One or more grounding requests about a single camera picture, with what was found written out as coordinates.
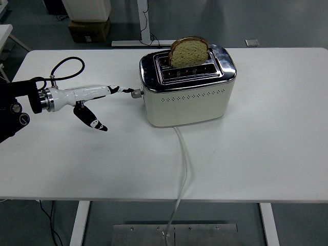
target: toaster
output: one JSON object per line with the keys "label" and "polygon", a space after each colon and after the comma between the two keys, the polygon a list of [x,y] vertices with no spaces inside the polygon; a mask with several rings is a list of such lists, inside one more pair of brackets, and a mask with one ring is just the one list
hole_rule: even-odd
{"label": "toaster", "polygon": [[209,45],[205,63],[184,68],[172,68],[169,53],[163,50],[140,60],[141,90],[149,123],[172,127],[223,116],[237,75],[226,49]]}

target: toaster slot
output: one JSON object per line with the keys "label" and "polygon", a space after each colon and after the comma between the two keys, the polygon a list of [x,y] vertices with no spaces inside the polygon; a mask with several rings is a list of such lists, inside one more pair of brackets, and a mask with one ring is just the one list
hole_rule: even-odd
{"label": "toaster slot", "polygon": [[167,83],[165,80],[211,73],[217,73],[214,64],[203,64],[186,68],[166,69],[162,71],[162,77],[164,80],[163,83],[165,84]]}

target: toast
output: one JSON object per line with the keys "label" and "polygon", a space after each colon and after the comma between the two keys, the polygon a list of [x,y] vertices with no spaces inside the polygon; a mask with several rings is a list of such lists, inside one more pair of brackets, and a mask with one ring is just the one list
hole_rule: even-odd
{"label": "toast", "polygon": [[203,64],[209,57],[209,43],[203,37],[185,37],[171,45],[169,63],[173,68]]}

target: black cord on floor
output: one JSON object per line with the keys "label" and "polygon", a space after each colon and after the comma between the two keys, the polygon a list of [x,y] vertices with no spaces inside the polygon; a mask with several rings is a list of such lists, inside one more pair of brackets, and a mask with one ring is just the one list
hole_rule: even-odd
{"label": "black cord on floor", "polygon": [[56,18],[59,22],[62,22],[64,20],[68,19],[69,17],[68,17],[68,15],[60,15],[60,16],[56,15]]}
{"label": "black cord on floor", "polygon": [[155,36],[153,33],[151,33],[151,32],[149,32],[149,33],[150,33],[150,40],[151,40],[152,42],[151,42],[150,44],[145,44],[145,43],[142,42],[142,35],[141,35],[141,33],[142,33],[143,31],[145,31],[145,29],[147,28],[147,24],[148,24],[148,19],[147,19],[147,17],[146,17],[146,13],[148,12],[148,9],[149,9],[149,2],[148,2],[148,0],[147,0],[147,10],[146,10],[146,11],[143,11],[143,14],[144,14],[145,19],[146,19],[146,26],[145,26],[145,28],[143,28],[143,29],[140,31],[140,39],[139,39],[139,42],[142,43],[143,45],[151,46],[152,43],[153,43],[155,40],[157,40],[157,41],[158,41],[158,48],[161,48],[161,46],[160,46],[160,44],[159,44],[159,40],[158,40],[158,38],[156,38],[156,36]]}
{"label": "black cord on floor", "polygon": [[44,210],[44,208],[42,207],[42,202],[40,200],[40,207],[42,209],[42,211],[47,215],[47,217],[49,218],[50,220],[50,230],[51,230],[51,236],[52,236],[52,240],[54,242],[54,244],[56,246],[58,246],[58,244],[56,243],[56,239],[55,239],[55,236],[54,234],[56,234],[56,236],[58,237],[58,239],[60,240],[60,245],[63,246],[63,242],[62,242],[62,239],[60,238],[60,236],[58,235],[58,233],[55,231],[55,229],[53,228],[53,225],[52,225],[52,213],[53,213],[53,207],[54,207],[54,201],[52,201],[52,204],[51,204],[51,212],[50,212],[50,215]]}

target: white cabinet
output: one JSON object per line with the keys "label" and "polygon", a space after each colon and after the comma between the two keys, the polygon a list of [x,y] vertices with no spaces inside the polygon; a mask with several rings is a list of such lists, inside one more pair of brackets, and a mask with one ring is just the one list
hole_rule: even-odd
{"label": "white cabinet", "polygon": [[110,0],[62,0],[69,18],[76,22],[105,22],[111,12]]}

